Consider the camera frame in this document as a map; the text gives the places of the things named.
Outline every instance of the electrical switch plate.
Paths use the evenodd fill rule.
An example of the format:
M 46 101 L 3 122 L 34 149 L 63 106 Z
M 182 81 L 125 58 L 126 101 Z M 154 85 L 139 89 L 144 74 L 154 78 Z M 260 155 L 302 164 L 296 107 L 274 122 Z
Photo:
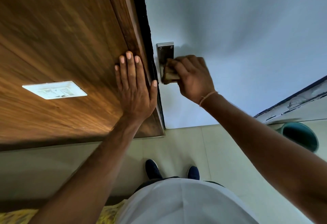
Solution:
M 23 85 L 22 87 L 44 99 L 87 96 L 73 81 Z

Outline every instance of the shoe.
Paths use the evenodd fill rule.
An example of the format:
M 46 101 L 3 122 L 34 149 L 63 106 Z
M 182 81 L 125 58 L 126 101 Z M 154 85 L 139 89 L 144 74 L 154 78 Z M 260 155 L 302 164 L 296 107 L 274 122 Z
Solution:
M 145 162 L 145 171 L 148 178 L 151 179 L 162 179 L 157 164 L 153 160 L 147 160 Z
M 200 180 L 200 173 L 196 166 L 192 165 L 187 172 L 188 179 Z

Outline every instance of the person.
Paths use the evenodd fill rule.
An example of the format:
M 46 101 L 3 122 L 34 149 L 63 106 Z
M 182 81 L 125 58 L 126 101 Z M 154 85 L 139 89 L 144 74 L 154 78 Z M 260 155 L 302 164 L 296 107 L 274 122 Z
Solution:
M 276 190 L 313 222 L 326 223 L 327 163 L 217 93 L 202 57 L 189 55 L 169 63 L 181 78 L 181 94 L 199 104 L 227 130 Z M 126 52 L 115 72 L 123 115 L 71 179 L 31 219 L 31 224 L 97 221 L 127 148 L 157 105 L 157 81 L 147 89 L 139 56 Z M 160 173 L 154 177 L 160 180 L 137 190 L 120 210 L 116 223 L 258 223 L 251 210 L 223 186 L 194 178 L 163 180 Z

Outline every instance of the pants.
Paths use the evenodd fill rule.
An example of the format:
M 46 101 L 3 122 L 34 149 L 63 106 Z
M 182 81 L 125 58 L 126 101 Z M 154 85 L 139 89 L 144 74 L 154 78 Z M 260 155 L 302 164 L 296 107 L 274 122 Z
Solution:
M 146 186 L 149 186 L 149 185 L 151 185 L 151 184 L 153 184 L 153 183 L 156 183 L 156 182 L 159 182 L 159 181 L 163 181 L 163 180 L 166 180 L 166 179 L 172 179 L 172 178 L 179 178 L 178 176 L 172 176 L 172 177 L 167 177 L 167 178 L 165 178 L 165 179 L 150 179 L 149 181 L 146 181 L 146 182 L 144 182 L 144 183 L 142 183 L 136 190 L 135 190 L 135 192 L 137 192 L 138 190 L 140 190 L 140 189 L 142 189 L 142 188 L 144 188 L 144 187 L 146 187 Z M 215 183 L 215 184 L 217 184 L 217 185 L 220 185 L 220 186 L 222 186 L 221 184 L 218 184 L 218 183 L 216 183 L 216 182 L 213 182 L 213 181 L 206 181 L 206 182 L 209 182 L 209 183 Z

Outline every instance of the teal bucket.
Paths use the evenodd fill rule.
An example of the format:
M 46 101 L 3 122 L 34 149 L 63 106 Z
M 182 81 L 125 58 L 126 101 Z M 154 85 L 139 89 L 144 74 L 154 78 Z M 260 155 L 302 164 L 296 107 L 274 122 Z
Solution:
M 308 126 L 302 123 L 285 123 L 281 128 L 277 129 L 276 131 L 311 152 L 316 152 L 318 150 L 319 143 L 317 136 Z

